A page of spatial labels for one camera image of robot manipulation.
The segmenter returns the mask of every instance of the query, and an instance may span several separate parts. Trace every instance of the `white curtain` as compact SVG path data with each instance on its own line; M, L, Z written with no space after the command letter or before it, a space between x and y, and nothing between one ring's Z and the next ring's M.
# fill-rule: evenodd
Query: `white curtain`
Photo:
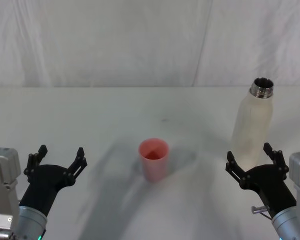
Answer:
M300 0L0 0L0 86L300 85Z

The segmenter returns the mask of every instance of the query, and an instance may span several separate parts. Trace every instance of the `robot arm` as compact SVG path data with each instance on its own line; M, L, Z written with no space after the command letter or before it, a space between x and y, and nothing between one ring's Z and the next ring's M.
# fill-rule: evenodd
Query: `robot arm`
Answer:
M82 147L69 168L40 165L47 152L42 145L38 153L29 155L24 174L30 184L19 203L16 193L16 178L21 173L18 153L12 148L0 148L0 240L41 240L58 192L74 185L87 166Z
M0 239L6 239L9 230L18 224L19 201L16 185L20 173L17 151L0 148Z
M300 152L292 154L289 161L290 178L298 192L296 201L284 183L289 168L282 151L273 151L269 143L264 144L263 150L273 164L256 166L245 172L229 151L225 169L242 189L252 190L261 198L264 206L252 207L253 214L268 212L281 240L300 240Z

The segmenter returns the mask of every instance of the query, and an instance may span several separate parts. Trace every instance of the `plastic cup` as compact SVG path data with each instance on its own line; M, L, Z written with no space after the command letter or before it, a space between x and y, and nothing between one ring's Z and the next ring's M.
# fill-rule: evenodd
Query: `plastic cup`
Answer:
M144 177L152 183L167 176L169 145L162 139L149 138L139 146Z

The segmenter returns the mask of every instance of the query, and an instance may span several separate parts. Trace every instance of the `metal bracket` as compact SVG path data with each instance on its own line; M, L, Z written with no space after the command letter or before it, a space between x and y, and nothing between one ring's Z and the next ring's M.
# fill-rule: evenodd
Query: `metal bracket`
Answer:
M0 148L0 240L6 239L9 230L18 223L16 185L20 173L18 152L13 148Z

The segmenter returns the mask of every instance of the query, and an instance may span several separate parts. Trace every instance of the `bottle opening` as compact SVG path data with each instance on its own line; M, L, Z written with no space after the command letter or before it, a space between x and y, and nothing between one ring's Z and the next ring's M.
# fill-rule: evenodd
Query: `bottle opening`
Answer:
M254 84L257 87L263 88L263 89L269 89L269 88L272 88L274 86L274 83L270 79L265 78L265 77L256 78L254 80Z
M256 98L267 99L273 95L274 83L265 77L256 78L250 88L250 93Z

